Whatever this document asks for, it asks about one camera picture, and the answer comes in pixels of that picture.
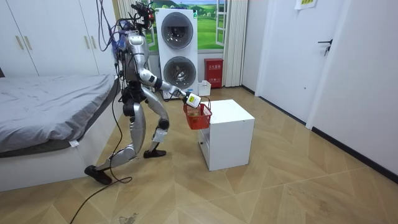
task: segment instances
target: door handle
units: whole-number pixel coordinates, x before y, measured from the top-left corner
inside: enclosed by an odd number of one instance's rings
[[[16,35],[15,38],[17,39],[19,46],[20,46],[21,49],[23,50],[23,49],[24,49],[24,46],[23,46],[21,40],[19,39],[19,36]]]
[[[90,45],[89,45],[89,43],[88,43],[87,36],[85,36],[85,41],[86,41],[86,46],[87,46],[87,49],[90,49]]]
[[[94,49],[97,49],[97,46],[95,45],[95,39],[94,39],[93,36],[91,36],[91,40],[93,41],[93,47],[94,47]]]
[[[32,46],[30,46],[29,39],[27,38],[27,36],[24,36],[24,37],[25,37],[25,41],[26,41],[27,47],[28,47],[30,50],[32,50]]]
[[[333,39],[331,39],[329,41],[318,41],[318,44],[329,43],[331,45],[332,42],[333,42]]]

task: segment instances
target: baseboard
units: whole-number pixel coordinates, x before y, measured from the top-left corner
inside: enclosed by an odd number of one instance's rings
[[[247,86],[241,85],[242,88],[244,88],[246,91],[254,95],[254,91],[249,89]]]
[[[265,102],[269,103],[270,105],[272,105],[273,107],[277,108],[278,110],[280,110],[281,112],[283,112],[284,114],[286,114],[287,116],[290,116],[291,118],[293,118],[294,120],[296,120],[297,122],[299,122],[302,125],[306,125],[306,123],[300,119],[298,119],[298,117],[292,115],[291,113],[287,112],[286,110],[283,110],[282,108],[278,107],[277,105],[273,104],[272,102],[268,101],[267,99],[259,96],[260,99],[264,100]]]
[[[388,179],[390,179],[393,182],[395,182],[396,184],[398,184],[398,175],[397,174],[389,171],[388,169],[386,169],[382,165],[378,164],[377,162],[374,162],[373,160],[371,160],[370,158],[362,155],[358,151],[355,151],[354,149],[346,146],[345,144],[343,144],[339,140],[331,137],[330,135],[328,135],[328,134],[324,133],[323,131],[319,130],[318,128],[313,127],[312,131],[315,134],[317,134],[317,135],[321,136],[322,138],[326,139],[328,142],[330,142],[330,143],[334,144],[335,146],[339,147],[341,150],[343,150],[343,151],[347,152],[348,154],[352,155],[357,160],[363,162],[364,164],[366,164],[370,168],[372,168],[375,171],[379,172],[384,177],[387,177]]]
[[[249,93],[254,95],[254,91],[249,89],[248,87],[241,85],[242,88],[244,88],[246,91],[248,91]],[[273,107],[277,108],[278,110],[280,110],[281,112],[283,112],[284,114],[286,114],[287,116],[290,116],[291,118],[293,118],[294,120],[296,120],[297,122],[303,124],[305,126],[305,122],[298,119],[297,117],[295,117],[294,115],[292,115],[291,113],[287,112],[286,110],[283,110],[282,108],[278,107],[277,105],[271,103],[270,101],[266,100],[265,98],[259,96],[260,99],[264,100],[265,102],[269,103],[270,105],[272,105]]]

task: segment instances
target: landscape picture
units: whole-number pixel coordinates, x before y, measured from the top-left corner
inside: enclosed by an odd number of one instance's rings
[[[198,19],[198,49],[223,49],[223,46],[216,44],[216,1],[171,1],[154,0],[152,8],[185,8],[197,11]],[[220,1],[220,11],[223,11],[224,1]],[[219,27],[224,24],[224,17],[219,17]],[[149,50],[158,50],[157,33],[155,32],[155,45]],[[223,39],[223,34],[219,33],[218,40]],[[150,34],[147,34],[148,43],[151,42]]]

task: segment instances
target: mattress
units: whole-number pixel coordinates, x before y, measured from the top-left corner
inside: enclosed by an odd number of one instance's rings
[[[113,75],[0,79],[0,157],[79,141],[112,102],[116,83]]]

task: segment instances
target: electrical cable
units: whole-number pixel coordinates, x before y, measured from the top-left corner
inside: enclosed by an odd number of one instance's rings
[[[170,98],[169,98],[169,99],[164,99],[164,101],[165,101],[166,103],[169,102],[169,101],[173,98],[175,92],[178,92],[178,90],[174,90],[174,92],[172,93],[172,95],[170,96]]]
[[[119,72],[118,72],[118,70],[119,70],[119,65],[115,65],[115,69],[116,69],[116,73],[119,73]],[[114,97],[113,97],[113,100],[112,100],[112,115],[113,115],[114,121],[116,122],[116,126],[117,126],[118,129],[119,129],[119,132],[120,132],[120,139],[119,139],[118,144],[117,144],[116,147],[114,148],[114,150],[113,150],[113,152],[112,152],[112,155],[114,155],[114,153],[116,152],[116,150],[118,149],[118,147],[119,147],[119,145],[120,145],[120,142],[121,142],[122,139],[123,139],[123,132],[122,132],[122,129],[120,128],[120,125],[119,125],[119,123],[118,123],[118,120],[116,119],[116,116],[115,116],[115,114],[114,114],[114,108],[113,108],[114,99],[117,97],[118,91],[119,91],[119,84],[117,84],[117,86],[116,86],[116,92],[115,92]],[[113,176],[113,178],[114,178],[116,181],[110,183],[109,185],[107,185],[107,186],[105,186],[105,187],[103,187],[103,188],[97,190],[97,191],[94,192],[93,194],[91,194],[91,195],[80,205],[79,209],[76,211],[75,215],[73,216],[73,218],[72,218],[72,220],[70,221],[69,224],[72,224],[72,223],[73,223],[73,221],[75,220],[76,216],[79,214],[81,208],[83,208],[84,204],[85,204],[87,201],[89,201],[90,198],[94,197],[94,195],[100,193],[101,191],[107,189],[108,187],[112,186],[112,185],[115,184],[115,183],[120,182],[120,183],[122,183],[122,184],[126,184],[126,183],[128,183],[128,182],[130,182],[130,181],[132,180],[132,177],[124,177],[124,178],[122,178],[122,179],[119,179],[119,178],[117,178],[117,177],[115,176],[115,174],[114,174],[113,171],[112,171],[112,158],[113,158],[113,157],[110,157],[110,159],[109,159],[109,171],[111,172],[111,175]]]
[[[99,1],[99,3],[101,4],[101,11],[100,11],[100,9],[99,9],[99,7],[98,7],[98,1]],[[100,49],[101,51],[104,52],[104,51],[109,47],[109,45],[111,45],[112,41],[114,41],[114,37],[113,37],[113,36],[114,36],[116,33],[118,33],[118,32],[115,32],[117,26],[122,27],[121,24],[120,24],[120,21],[122,21],[122,20],[121,20],[121,19],[118,19],[118,21],[116,22],[116,25],[114,25],[114,26],[111,27],[110,24],[109,24],[109,22],[108,22],[108,19],[106,18],[106,15],[105,15],[105,11],[104,11],[104,8],[103,8],[103,0],[96,0],[96,7],[97,7],[97,16],[98,16],[97,19],[98,19],[98,40],[99,40],[98,42],[99,42],[99,49]],[[106,21],[107,26],[108,26],[109,34],[110,34],[108,43],[105,42],[104,30],[103,30],[103,26],[102,26],[102,16],[104,16],[104,18],[105,18],[105,21]],[[136,28],[136,20],[135,20],[135,19],[123,19],[123,20],[132,20],[132,23],[133,23],[134,27]],[[105,49],[102,49],[102,48],[101,48],[100,30],[101,30],[103,42],[106,44]],[[115,54],[116,54],[117,60],[119,61],[118,53],[116,52]],[[135,64],[135,66],[136,66],[136,68],[137,68],[137,62],[136,62],[136,59],[134,58],[133,55],[132,55],[132,58],[131,58],[131,59],[134,59],[134,64]],[[125,90],[125,89],[124,89],[124,83],[126,83],[126,88],[127,88],[126,69],[125,69],[125,67],[126,67],[126,62],[125,62],[125,59],[123,58],[123,79],[121,79],[121,80],[123,81],[123,82],[122,82],[122,87],[121,87],[122,93],[123,93],[123,91]],[[116,116],[115,116],[115,114],[114,114],[114,108],[113,108],[113,107],[114,107],[114,100],[115,100],[115,98],[116,98],[117,95],[118,95],[119,84],[120,84],[120,76],[119,76],[119,75],[120,75],[120,67],[119,67],[119,64],[116,64],[116,63],[115,63],[115,70],[116,70],[116,75],[118,76],[117,79],[116,79],[116,81],[118,82],[118,85],[117,85],[117,87],[116,87],[116,92],[115,92],[115,95],[114,95],[113,100],[112,100],[112,114],[113,114],[113,119],[114,119],[114,121],[116,122],[116,126],[117,126],[118,129],[119,129],[120,139],[119,139],[118,144],[116,145],[116,147],[114,148],[114,150],[113,150],[113,152],[112,152],[112,156],[109,158],[109,171],[110,171],[112,177],[115,179],[115,181],[112,182],[112,183],[110,183],[109,185],[107,185],[107,186],[105,186],[105,187],[103,187],[103,188],[97,190],[97,191],[94,192],[93,194],[91,194],[91,195],[80,205],[79,209],[76,211],[75,215],[73,216],[73,218],[71,219],[71,221],[70,221],[69,224],[72,224],[72,223],[73,223],[73,221],[75,220],[76,216],[79,214],[81,208],[83,208],[84,204],[85,204],[87,201],[89,201],[90,198],[94,197],[96,194],[98,194],[98,193],[100,193],[101,191],[107,189],[108,187],[112,186],[113,184],[116,184],[116,183],[118,183],[118,182],[120,182],[120,183],[122,183],[122,184],[126,184],[126,183],[128,183],[128,182],[130,182],[130,181],[132,180],[132,177],[124,177],[124,178],[122,178],[122,179],[119,179],[119,178],[117,178],[117,177],[115,176],[115,174],[114,174],[113,171],[112,171],[112,160],[113,160],[113,156],[115,155],[116,150],[118,149],[118,147],[119,147],[121,141],[123,140],[123,132],[122,132],[122,130],[121,130],[121,128],[120,128],[120,125],[119,125],[119,123],[118,123],[118,120],[116,119]]]

